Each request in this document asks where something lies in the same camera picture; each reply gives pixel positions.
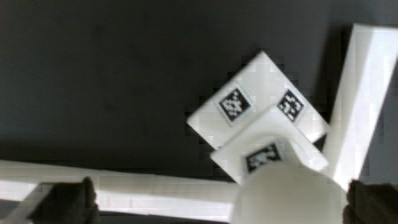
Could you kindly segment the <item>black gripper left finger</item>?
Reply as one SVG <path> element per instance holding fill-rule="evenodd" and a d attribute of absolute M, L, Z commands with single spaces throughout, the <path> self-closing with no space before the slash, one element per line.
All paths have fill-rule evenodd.
<path fill-rule="evenodd" d="M 0 224 L 99 224 L 94 183 L 42 182 Z"/>

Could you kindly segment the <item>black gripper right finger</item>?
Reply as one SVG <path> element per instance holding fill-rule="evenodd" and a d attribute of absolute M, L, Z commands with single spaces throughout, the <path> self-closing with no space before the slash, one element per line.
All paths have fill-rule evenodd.
<path fill-rule="evenodd" d="M 398 224 L 398 189 L 390 184 L 349 183 L 344 224 Z"/>

